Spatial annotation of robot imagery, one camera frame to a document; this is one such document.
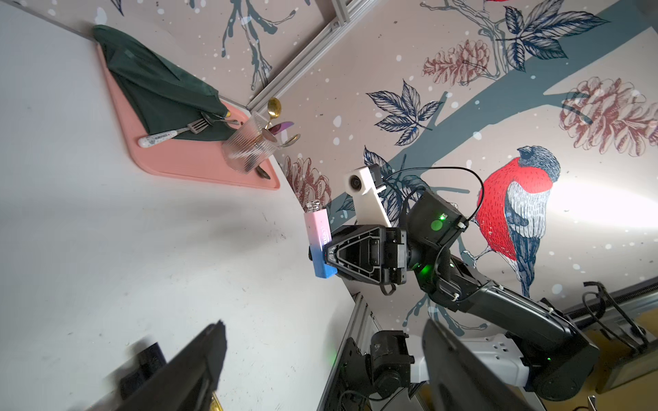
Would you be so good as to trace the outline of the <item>gold spoon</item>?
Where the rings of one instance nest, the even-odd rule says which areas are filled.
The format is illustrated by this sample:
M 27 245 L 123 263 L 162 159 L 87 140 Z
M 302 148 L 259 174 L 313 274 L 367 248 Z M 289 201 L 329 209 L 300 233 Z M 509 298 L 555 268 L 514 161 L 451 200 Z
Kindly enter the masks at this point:
M 273 125 L 273 121 L 280 117 L 282 112 L 281 102 L 277 98 L 271 98 L 267 102 L 267 114 L 269 120 L 266 128 L 270 128 Z

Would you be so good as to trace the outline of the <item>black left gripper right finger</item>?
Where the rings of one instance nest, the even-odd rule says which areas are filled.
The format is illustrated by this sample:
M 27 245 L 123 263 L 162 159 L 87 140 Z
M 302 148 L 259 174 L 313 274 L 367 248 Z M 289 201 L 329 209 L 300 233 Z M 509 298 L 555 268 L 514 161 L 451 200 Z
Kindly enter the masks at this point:
M 503 335 L 460 340 L 429 320 L 423 329 L 428 383 L 438 410 L 530 410 L 511 388 L 525 387 L 529 368 Z

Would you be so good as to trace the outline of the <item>pink silicone mat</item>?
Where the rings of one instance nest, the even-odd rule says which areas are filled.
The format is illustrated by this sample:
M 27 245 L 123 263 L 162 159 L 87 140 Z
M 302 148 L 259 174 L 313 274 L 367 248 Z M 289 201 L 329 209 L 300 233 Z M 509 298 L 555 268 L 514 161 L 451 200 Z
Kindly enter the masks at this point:
M 141 148 L 137 140 L 147 134 L 140 119 L 123 95 L 119 85 L 106 67 L 100 47 L 97 48 L 103 74 L 118 116 L 123 139 L 133 162 L 143 171 L 154 175 L 183 180 L 224 185 L 277 190 L 281 187 L 275 168 L 268 160 L 261 167 L 269 175 L 262 178 L 256 172 L 242 174 L 224 161 L 219 142 L 169 140 L 153 148 Z

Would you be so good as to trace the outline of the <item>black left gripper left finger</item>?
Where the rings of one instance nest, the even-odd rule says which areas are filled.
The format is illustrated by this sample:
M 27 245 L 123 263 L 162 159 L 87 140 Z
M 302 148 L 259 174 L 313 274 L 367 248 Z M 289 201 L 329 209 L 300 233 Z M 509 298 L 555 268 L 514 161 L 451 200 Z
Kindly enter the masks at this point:
M 137 356 L 138 368 L 120 379 L 120 410 L 211 410 L 226 359 L 226 326 L 207 326 L 171 361 L 158 344 Z

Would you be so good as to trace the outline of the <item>clear ribbed glass cup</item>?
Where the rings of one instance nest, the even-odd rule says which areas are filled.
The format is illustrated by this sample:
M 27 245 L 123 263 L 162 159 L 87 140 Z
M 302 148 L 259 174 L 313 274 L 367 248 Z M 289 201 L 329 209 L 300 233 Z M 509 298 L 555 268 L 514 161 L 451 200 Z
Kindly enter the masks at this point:
M 254 114 L 222 144 L 226 164 L 248 174 L 279 149 L 280 139 L 269 131 L 268 119 Z

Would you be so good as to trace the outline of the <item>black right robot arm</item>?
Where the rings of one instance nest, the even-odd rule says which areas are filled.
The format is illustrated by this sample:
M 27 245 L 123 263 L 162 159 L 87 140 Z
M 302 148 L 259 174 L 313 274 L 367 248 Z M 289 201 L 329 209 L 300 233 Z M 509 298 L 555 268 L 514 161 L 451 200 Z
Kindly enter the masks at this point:
M 522 384 L 538 397 L 562 402 L 579 393 L 599 349 L 569 320 L 484 276 L 450 247 L 468 226 L 450 203 L 425 192 L 401 228 L 380 224 L 345 226 L 323 248 L 323 260 L 339 277 L 381 289 L 404 284 L 413 272 L 428 298 L 454 312 L 469 313 L 506 330 L 529 368 Z

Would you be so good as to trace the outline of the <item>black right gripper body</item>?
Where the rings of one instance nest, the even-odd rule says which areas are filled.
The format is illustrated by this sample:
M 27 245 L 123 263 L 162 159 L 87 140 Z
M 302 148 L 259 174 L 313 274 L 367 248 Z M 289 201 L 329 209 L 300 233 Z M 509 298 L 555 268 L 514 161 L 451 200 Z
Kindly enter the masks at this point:
M 380 239 L 380 283 L 406 283 L 408 268 L 408 236 L 405 229 L 387 228 Z

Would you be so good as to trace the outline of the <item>dark green cloth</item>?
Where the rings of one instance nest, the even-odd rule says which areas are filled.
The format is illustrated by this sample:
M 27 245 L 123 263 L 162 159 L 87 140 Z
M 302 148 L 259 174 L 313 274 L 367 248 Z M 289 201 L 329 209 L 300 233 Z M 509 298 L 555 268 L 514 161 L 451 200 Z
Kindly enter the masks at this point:
M 181 128 L 203 114 L 216 118 L 229 111 L 215 88 L 128 34 L 106 25 L 94 26 L 92 34 L 149 135 Z

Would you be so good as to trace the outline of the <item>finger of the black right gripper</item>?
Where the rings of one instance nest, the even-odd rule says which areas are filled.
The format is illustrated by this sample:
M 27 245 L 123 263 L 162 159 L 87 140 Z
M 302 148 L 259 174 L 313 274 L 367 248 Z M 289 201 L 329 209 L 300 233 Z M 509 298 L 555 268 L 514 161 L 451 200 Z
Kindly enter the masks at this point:
M 332 234 L 324 249 L 326 257 L 377 257 L 383 227 L 376 224 L 344 226 Z
M 362 283 L 380 283 L 381 266 L 370 246 L 333 246 L 324 251 L 325 261 L 338 270 L 340 277 Z

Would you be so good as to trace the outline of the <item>black spoon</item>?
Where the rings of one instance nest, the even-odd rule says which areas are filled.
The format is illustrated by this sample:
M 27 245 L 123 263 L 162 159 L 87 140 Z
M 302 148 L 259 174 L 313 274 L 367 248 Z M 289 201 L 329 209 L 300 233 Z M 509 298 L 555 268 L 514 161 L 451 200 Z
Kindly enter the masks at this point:
M 266 179 L 266 180 L 270 180 L 270 179 L 271 179 L 270 175 L 269 175 L 269 174 L 268 174 L 268 173 L 267 173 L 262 167 L 260 167 L 260 166 L 256 166 L 256 167 L 255 167 L 255 172 L 257 173 L 257 175 L 258 175 L 260 178 L 263 178 L 263 179 Z

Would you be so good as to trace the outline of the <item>pink blue lipstick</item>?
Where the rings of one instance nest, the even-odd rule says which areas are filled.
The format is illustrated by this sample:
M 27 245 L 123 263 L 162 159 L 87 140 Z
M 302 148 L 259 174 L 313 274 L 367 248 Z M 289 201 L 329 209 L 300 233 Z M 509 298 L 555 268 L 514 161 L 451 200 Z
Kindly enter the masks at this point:
M 309 255 L 314 266 L 315 276 L 330 278 L 337 274 L 336 267 L 327 265 L 324 257 L 324 247 L 332 241 L 331 227 L 327 211 L 318 200 L 305 204 L 304 221 L 306 224 Z

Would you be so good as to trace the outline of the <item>white handled fork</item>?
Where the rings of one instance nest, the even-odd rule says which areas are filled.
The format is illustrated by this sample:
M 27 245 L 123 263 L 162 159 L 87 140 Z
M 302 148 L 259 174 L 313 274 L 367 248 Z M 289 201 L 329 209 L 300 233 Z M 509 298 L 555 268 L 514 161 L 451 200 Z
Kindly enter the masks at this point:
M 187 124 L 183 128 L 178 128 L 174 130 L 169 130 L 166 132 L 158 133 L 156 135 L 148 135 L 137 140 L 137 144 L 141 148 L 150 148 L 156 145 L 159 145 L 167 140 L 171 140 L 178 135 L 184 133 L 192 133 L 198 135 L 200 132 L 204 131 L 207 127 L 210 126 L 210 123 L 205 119 L 199 119 L 193 123 Z

